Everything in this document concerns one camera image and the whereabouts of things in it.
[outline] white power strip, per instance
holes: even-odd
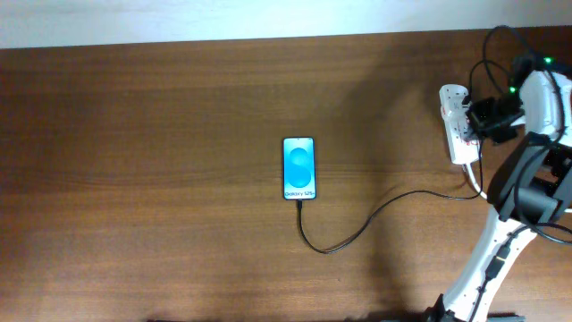
[[[469,105],[463,105],[467,89],[460,85],[445,85],[439,90],[441,116],[445,122],[450,160],[455,165],[470,165],[479,158],[479,141],[466,140],[469,133],[465,112]]]

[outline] smartphone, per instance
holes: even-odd
[[[314,139],[288,138],[283,145],[284,198],[314,199]]]

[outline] white wall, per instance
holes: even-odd
[[[0,47],[572,23],[571,0],[0,0]]]

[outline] brown wooden surface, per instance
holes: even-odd
[[[567,60],[572,29],[528,30]],[[309,238],[353,233],[410,189],[473,192],[438,90],[483,31],[0,51],[0,320],[343,320],[422,311],[487,204],[411,196],[324,256],[282,199],[282,138],[316,141]],[[521,52],[495,36],[491,58]],[[477,93],[493,94],[484,72]],[[516,142],[484,148],[489,180]],[[570,249],[537,240],[492,312],[572,321]]]

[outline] phone screen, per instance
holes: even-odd
[[[284,198],[314,199],[314,139],[284,139]]]

